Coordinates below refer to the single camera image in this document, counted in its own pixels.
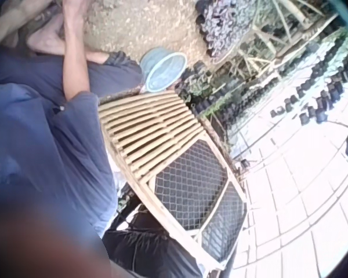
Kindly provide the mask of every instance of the blue shirt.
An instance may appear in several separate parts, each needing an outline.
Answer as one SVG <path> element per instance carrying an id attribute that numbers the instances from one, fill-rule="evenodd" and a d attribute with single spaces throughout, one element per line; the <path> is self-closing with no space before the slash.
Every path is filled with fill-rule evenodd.
<path id="1" fill-rule="evenodd" d="M 0 183 L 66 202 L 99 236 L 117 208 L 97 111 L 81 92 L 61 111 L 24 85 L 0 85 Z"/>

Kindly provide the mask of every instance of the sandy ground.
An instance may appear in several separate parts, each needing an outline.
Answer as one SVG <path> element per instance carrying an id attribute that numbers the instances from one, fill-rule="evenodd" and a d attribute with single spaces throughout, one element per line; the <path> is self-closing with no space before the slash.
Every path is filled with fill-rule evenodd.
<path id="1" fill-rule="evenodd" d="M 196 0 L 96 0 L 86 25 L 86 42 L 103 51 L 123 50 L 140 61 L 163 46 L 187 55 L 188 64 L 210 64 L 195 24 Z"/>

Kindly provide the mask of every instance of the tiled floor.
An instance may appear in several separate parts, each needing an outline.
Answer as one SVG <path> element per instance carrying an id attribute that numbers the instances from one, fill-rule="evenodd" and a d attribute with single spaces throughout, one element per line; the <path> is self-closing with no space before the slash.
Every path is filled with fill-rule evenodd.
<path id="1" fill-rule="evenodd" d="M 322 44 L 323 57 L 332 46 Z M 329 71 L 340 66 L 348 41 Z M 317 63 L 302 62 L 278 85 L 270 100 L 230 131 L 232 155 L 251 161 L 247 194 L 251 211 L 241 232 L 232 277 L 325 277 L 348 252 L 348 83 L 327 123 L 300 125 L 301 108 L 325 88 L 325 77 L 289 114 L 272 119 L 270 110 L 296 93 Z"/>

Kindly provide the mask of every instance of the plastic basin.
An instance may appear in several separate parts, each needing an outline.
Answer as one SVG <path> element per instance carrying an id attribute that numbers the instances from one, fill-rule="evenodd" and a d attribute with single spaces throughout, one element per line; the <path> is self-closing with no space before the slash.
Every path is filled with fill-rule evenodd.
<path id="1" fill-rule="evenodd" d="M 165 90 L 182 75 L 186 66 L 184 53 L 163 47 L 151 49 L 140 61 L 146 90 L 152 93 Z"/>

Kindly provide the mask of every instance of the dirt ground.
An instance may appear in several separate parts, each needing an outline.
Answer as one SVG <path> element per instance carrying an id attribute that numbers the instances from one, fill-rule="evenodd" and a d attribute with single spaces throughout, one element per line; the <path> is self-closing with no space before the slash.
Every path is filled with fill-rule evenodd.
<path id="1" fill-rule="evenodd" d="M 210 64 L 195 24 L 197 0 L 96 0 L 86 25 L 86 43 L 103 51 L 123 50 L 140 61 L 163 46 L 187 55 L 188 64 Z"/>

